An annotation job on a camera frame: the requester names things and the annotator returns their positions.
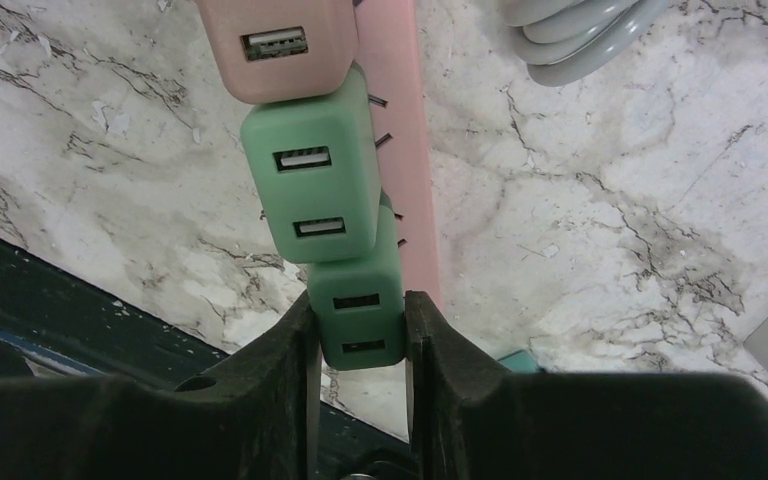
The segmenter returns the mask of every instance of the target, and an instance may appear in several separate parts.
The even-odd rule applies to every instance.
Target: teal object
[[[385,199],[368,255],[308,267],[307,290],[325,361],[337,370],[384,367],[405,356],[405,300],[396,219]]]
[[[518,350],[499,359],[503,367],[515,373],[538,373],[540,365],[525,350]]]
[[[240,138],[281,256],[314,263],[372,251],[381,178],[357,68],[330,95],[254,107]]]

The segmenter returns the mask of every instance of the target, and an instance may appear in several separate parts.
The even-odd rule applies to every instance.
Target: black usb port
[[[302,27],[243,35],[243,47],[250,62],[307,53],[307,37]]]
[[[328,151],[328,147],[275,152],[272,154],[272,158],[275,159],[275,166],[279,172],[331,165],[331,153]]]
[[[385,350],[384,340],[375,340],[373,342],[344,343],[343,353],[369,352],[371,350]]]
[[[343,221],[343,217],[323,218],[306,222],[293,222],[293,228],[296,229],[296,236],[299,238],[316,237],[346,233],[346,222]]]
[[[363,295],[360,297],[335,298],[334,310],[343,310],[346,308],[375,307],[381,305],[381,297],[374,293],[372,295]]]

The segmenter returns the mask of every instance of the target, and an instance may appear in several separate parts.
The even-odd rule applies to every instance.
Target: marble surface
[[[768,0],[677,4],[557,89],[489,1],[417,15],[453,325],[550,370],[731,372],[768,398],[742,347],[768,315]],[[236,350],[305,281],[261,217],[247,111],[190,0],[0,0],[0,237]],[[323,398],[406,436],[401,367],[325,373]]]

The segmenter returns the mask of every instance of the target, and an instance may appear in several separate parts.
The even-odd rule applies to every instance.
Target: pink power strip
[[[399,219],[405,290],[442,305],[414,0],[362,0],[355,16],[356,61],[371,96],[381,181]]]

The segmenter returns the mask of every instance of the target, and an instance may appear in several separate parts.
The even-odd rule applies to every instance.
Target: coiled cable
[[[579,80],[645,33],[668,0],[507,0],[505,22],[522,27],[515,51],[547,87]]]

